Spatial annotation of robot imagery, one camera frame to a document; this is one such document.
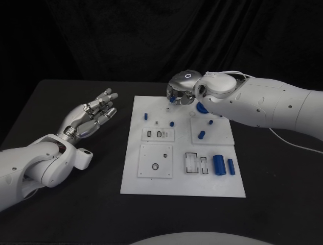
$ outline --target table surface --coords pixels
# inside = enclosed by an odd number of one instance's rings
[[[118,92],[117,114],[76,145],[94,153],[89,167],[0,213],[0,242],[128,244],[209,231],[272,244],[323,244],[323,155],[285,144],[268,129],[230,123],[246,198],[120,194],[134,96],[164,96],[166,83],[43,80],[1,150],[55,133],[69,110],[108,87]],[[323,151],[313,137],[277,132]]]

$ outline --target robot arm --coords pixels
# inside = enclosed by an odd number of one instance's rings
[[[196,71],[181,71],[169,82],[170,101],[187,104],[181,101],[186,99],[173,98],[186,91],[190,103],[196,98],[212,114],[252,127],[301,132],[323,141],[323,92],[248,75],[236,80],[226,73],[243,75],[233,71],[206,72],[200,77]]]
[[[37,188],[55,187],[73,167],[81,170],[88,167],[92,153],[73,145],[114,116],[111,100],[117,96],[107,89],[92,102],[69,112],[56,135],[43,136],[27,147],[0,151],[0,211]]]

